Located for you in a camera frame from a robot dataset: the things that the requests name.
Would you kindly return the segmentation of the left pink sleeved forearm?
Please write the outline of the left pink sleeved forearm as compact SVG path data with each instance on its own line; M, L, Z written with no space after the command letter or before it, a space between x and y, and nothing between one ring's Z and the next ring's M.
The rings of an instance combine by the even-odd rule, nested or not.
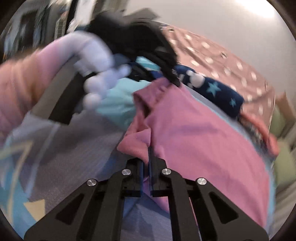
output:
M20 60L1 64L1 141L18 127L45 89L75 55L75 48L55 41Z

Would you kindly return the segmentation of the left white gloved hand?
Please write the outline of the left white gloved hand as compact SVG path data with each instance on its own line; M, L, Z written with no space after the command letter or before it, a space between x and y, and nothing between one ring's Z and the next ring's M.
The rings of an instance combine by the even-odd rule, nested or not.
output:
M96 35L84 31L69 33L46 46L42 52L49 61L46 66L52 76L73 56L79 57L85 70L96 73L83 84L86 92L83 107L88 110L98 108L107 91L131 72L127 64L116 67L114 54L107 44Z

